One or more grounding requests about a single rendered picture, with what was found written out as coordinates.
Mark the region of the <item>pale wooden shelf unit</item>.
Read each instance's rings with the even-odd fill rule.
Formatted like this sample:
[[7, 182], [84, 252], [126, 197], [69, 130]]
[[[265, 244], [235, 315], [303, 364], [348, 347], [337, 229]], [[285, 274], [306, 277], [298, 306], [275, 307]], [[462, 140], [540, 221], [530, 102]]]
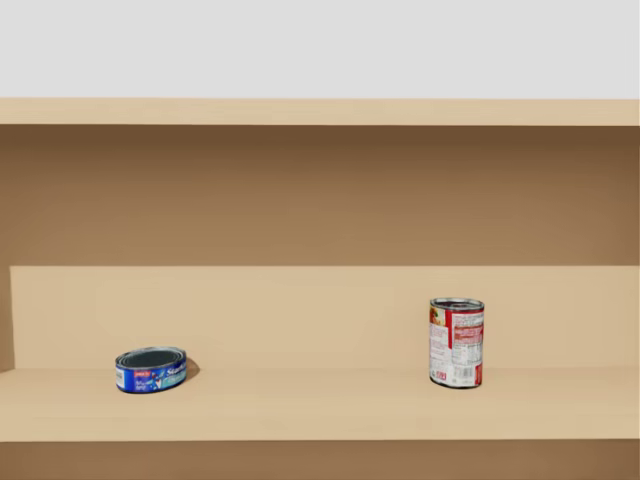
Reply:
[[0, 480], [640, 480], [639, 360], [636, 100], [0, 97]]

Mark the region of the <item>red and white can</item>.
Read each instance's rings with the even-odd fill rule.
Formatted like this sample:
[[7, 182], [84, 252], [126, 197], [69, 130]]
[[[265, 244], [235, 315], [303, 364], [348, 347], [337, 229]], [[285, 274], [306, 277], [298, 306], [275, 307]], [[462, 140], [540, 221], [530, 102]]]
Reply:
[[483, 380], [483, 302], [469, 298], [430, 300], [429, 376], [452, 389], [479, 387]]

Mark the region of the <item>blue flat can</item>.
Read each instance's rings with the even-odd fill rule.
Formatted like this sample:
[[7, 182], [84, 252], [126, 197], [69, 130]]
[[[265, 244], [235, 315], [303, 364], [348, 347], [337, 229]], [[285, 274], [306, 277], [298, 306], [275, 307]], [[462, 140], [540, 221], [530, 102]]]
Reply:
[[186, 351], [177, 347], [145, 347], [115, 360], [116, 387], [125, 393], [150, 394], [172, 389], [187, 377]]

